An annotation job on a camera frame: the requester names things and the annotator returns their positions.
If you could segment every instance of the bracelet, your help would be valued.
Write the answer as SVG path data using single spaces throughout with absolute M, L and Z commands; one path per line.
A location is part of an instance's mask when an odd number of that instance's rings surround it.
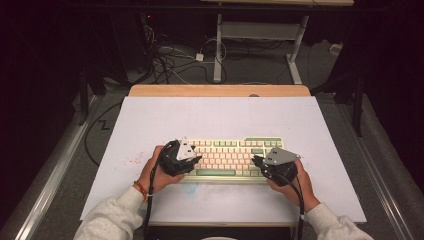
M 143 186 L 141 186 L 141 184 L 138 181 L 134 181 L 134 185 L 137 185 L 140 188 L 140 192 L 143 195 L 143 202 L 147 202 L 147 192 L 146 190 L 143 188 Z

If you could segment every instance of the wrist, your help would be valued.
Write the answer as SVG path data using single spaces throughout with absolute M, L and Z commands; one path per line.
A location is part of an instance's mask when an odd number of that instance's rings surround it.
M 133 187 L 139 191 L 141 193 L 141 195 L 143 195 L 143 201 L 147 202 L 148 200 L 148 188 L 145 188 L 142 183 L 140 183 L 139 181 L 134 181 Z
M 320 205 L 321 202 L 315 196 L 304 198 L 305 203 L 305 212 L 309 212 L 314 209 L 316 206 Z

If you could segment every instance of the person's left hand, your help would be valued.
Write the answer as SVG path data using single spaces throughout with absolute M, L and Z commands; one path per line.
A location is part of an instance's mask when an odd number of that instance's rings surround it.
M 150 187 L 150 173 L 152 172 L 152 169 L 155 166 L 156 161 L 158 160 L 158 157 L 162 148 L 163 146 L 155 147 L 153 156 L 147 161 L 146 165 L 143 168 L 143 171 L 140 174 L 140 177 L 137 180 L 141 184 L 141 186 L 143 186 L 146 192 L 149 191 L 149 187 Z M 184 178 L 184 174 L 180 174 L 175 177 L 166 174 L 162 170 L 162 167 L 159 165 L 158 168 L 156 169 L 156 174 L 153 181 L 153 192 L 154 193 L 159 192 L 160 190 L 164 189 L 169 184 L 178 183 L 183 178 Z M 140 190 L 136 184 L 134 185 L 134 187 L 137 190 Z

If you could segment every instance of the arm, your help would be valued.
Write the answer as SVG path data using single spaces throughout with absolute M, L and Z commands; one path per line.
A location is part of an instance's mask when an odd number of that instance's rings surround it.
M 74 239 L 132 239 L 133 232 L 143 222 L 141 206 L 144 204 L 145 193 L 150 186 L 150 173 L 156 164 L 162 146 L 157 146 L 140 174 L 137 184 L 130 187 L 118 198 L 109 198 L 99 203 L 85 217 L 78 228 Z M 153 183 L 154 192 L 164 189 L 167 185 L 177 183 L 184 175 L 175 177 L 163 172 L 159 166 Z
M 337 217 L 333 212 L 315 197 L 311 179 L 309 174 L 303 168 L 302 163 L 295 161 L 297 167 L 297 177 L 299 182 L 295 179 L 293 185 L 299 189 L 299 184 L 302 189 L 303 201 L 305 204 L 306 217 L 309 223 L 314 227 L 319 240 L 325 239 L 347 239 L 356 240 L 372 239 L 368 234 L 360 230 L 350 218 L 346 216 Z M 279 187 L 271 180 L 267 180 L 271 188 L 277 192 L 284 194 L 292 203 L 299 206 L 299 199 L 295 191 L 289 186 Z

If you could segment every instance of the wooden table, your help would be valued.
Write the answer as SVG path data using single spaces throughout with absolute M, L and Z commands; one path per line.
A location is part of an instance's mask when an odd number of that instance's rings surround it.
M 129 96 L 137 97 L 296 97 L 310 96 L 303 85 L 135 85 Z

